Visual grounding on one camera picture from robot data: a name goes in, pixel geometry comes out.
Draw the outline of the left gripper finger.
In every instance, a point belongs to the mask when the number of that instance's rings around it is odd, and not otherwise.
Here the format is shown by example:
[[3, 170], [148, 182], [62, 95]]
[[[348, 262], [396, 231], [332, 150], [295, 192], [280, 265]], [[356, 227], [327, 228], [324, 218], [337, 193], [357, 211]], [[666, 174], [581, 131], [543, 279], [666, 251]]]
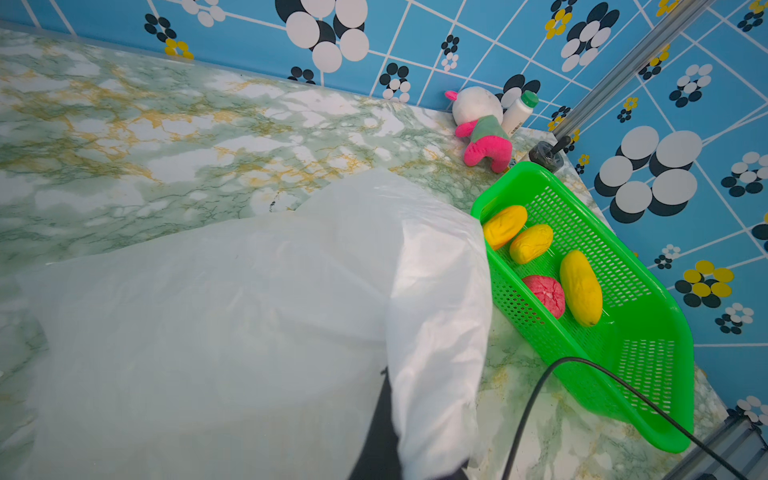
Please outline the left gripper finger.
[[392, 389], [389, 373], [384, 369], [382, 389], [369, 430], [352, 469], [349, 480], [394, 480], [401, 478], [401, 463], [397, 452], [398, 435], [392, 423]]

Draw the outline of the white plastic bag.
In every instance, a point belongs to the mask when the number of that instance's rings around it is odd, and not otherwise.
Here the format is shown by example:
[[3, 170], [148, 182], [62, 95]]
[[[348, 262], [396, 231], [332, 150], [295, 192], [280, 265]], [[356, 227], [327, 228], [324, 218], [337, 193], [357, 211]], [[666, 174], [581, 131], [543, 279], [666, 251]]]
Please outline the white plastic bag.
[[482, 228], [388, 171], [16, 282], [49, 346], [20, 479], [346, 479], [384, 369], [402, 479], [471, 455]]

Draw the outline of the yellow corn-like fruit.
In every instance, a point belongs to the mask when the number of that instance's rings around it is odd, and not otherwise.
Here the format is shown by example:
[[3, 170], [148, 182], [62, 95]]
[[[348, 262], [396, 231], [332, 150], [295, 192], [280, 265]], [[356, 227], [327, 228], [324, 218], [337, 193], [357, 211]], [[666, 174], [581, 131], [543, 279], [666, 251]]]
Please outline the yellow corn-like fruit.
[[554, 232], [549, 225], [534, 225], [515, 237], [510, 244], [510, 257], [517, 264], [527, 264], [543, 255], [553, 239]]

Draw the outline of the long yellow fruit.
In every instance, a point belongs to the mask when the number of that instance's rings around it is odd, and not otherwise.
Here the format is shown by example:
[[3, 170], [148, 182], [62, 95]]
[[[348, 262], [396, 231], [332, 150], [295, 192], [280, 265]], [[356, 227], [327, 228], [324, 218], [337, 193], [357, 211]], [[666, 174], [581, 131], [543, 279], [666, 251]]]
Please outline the long yellow fruit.
[[573, 250], [563, 258], [560, 280], [574, 320], [584, 327], [597, 325], [602, 316], [603, 293], [584, 253]]

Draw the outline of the red round fruit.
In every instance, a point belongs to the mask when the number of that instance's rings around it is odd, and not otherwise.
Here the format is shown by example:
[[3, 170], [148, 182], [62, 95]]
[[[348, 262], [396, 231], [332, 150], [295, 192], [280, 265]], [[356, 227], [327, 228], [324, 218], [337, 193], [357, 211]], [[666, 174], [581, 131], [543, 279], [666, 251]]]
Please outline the red round fruit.
[[566, 311], [566, 298], [563, 287], [554, 278], [529, 275], [523, 283], [542, 303], [547, 311], [556, 319], [560, 319]]

